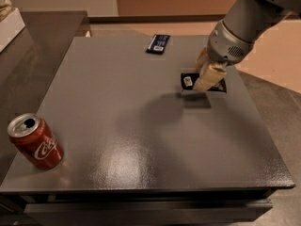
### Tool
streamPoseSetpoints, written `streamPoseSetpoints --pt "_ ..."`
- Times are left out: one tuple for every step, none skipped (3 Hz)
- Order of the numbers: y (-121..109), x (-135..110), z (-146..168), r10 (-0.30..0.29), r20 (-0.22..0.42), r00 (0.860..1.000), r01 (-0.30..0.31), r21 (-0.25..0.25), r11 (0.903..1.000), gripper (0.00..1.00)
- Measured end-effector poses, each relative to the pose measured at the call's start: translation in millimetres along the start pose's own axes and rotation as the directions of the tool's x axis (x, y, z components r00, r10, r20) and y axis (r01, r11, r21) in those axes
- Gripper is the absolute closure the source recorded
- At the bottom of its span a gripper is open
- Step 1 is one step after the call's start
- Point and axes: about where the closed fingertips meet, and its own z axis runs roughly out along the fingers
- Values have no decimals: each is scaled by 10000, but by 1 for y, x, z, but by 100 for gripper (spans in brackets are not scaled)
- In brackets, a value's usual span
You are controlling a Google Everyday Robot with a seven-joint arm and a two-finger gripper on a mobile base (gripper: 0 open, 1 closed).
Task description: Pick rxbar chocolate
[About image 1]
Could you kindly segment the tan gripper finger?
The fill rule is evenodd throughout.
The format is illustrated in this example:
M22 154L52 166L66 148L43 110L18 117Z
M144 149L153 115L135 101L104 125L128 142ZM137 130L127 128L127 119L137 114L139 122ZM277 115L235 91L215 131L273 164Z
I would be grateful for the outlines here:
M196 72L203 73L208 68L209 62L210 59L208 57L207 48L204 47L196 61Z
M193 89L205 92L226 76L226 65L215 62L204 62L197 65L196 73L199 75L199 78L196 80Z

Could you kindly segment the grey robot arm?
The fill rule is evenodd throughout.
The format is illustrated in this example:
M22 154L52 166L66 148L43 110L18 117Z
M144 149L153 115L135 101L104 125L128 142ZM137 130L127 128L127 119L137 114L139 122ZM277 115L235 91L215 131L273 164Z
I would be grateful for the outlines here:
M240 63L256 40L290 13L301 13L301 0L236 0L211 32L196 61L192 89L205 92L225 78L226 68Z

